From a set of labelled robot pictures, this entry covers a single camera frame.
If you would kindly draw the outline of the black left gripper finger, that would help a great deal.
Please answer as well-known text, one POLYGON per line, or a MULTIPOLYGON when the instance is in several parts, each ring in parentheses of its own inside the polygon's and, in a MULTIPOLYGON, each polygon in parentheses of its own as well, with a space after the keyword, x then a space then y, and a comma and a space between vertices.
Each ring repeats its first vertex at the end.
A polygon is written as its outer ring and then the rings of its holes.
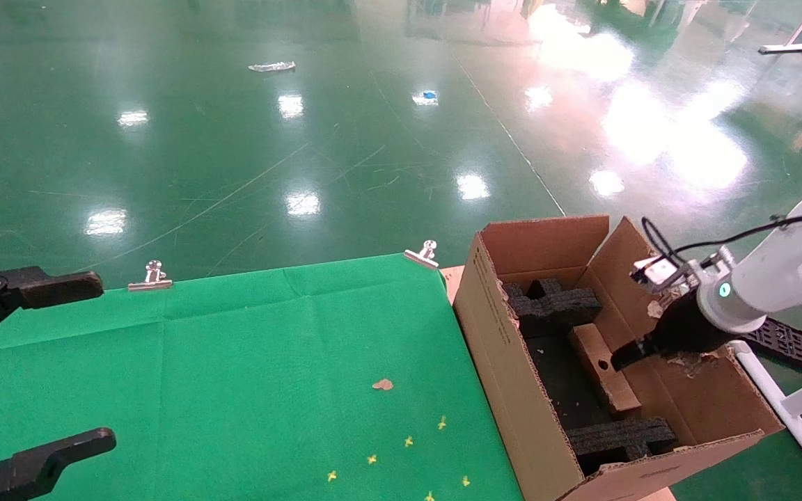
POLYGON ((51 276, 41 267, 0 270, 0 323, 17 310, 41 310, 103 295, 93 271, 51 276))
POLYGON ((54 490, 61 473, 77 462, 116 447, 116 435, 101 427, 32 447, 0 460, 0 500, 31 500, 54 490))

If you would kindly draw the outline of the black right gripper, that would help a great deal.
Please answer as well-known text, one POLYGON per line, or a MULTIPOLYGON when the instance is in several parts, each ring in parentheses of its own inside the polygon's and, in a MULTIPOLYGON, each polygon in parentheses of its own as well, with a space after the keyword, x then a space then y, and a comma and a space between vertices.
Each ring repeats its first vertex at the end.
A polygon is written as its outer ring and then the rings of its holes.
POLYGON ((616 349, 611 367, 622 371, 652 354, 709 353, 729 342, 729 333, 714 326, 700 310, 695 290, 675 299, 642 340, 632 340, 616 349))

